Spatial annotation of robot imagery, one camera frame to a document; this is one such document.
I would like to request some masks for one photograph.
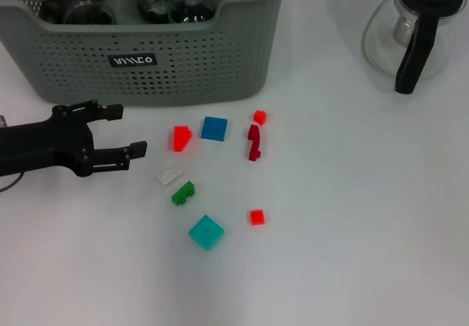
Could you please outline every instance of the glass teapot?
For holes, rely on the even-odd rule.
[[[385,0],[363,33],[366,59],[396,78],[396,92],[411,94],[419,78],[443,68],[465,5],[466,0]]]

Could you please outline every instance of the white table surface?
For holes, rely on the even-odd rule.
[[[128,172],[50,168],[1,194],[0,325],[469,325],[469,17],[447,68],[401,96],[361,55],[381,1],[284,0],[256,97],[126,108],[92,130],[97,147],[149,142]],[[257,108],[270,119],[251,163]],[[51,114],[3,48],[0,114]],[[229,119],[224,143],[167,150],[206,115]],[[170,163],[188,173],[164,189]],[[175,207],[187,180],[197,194]],[[209,253],[188,237],[204,214],[226,229]]]

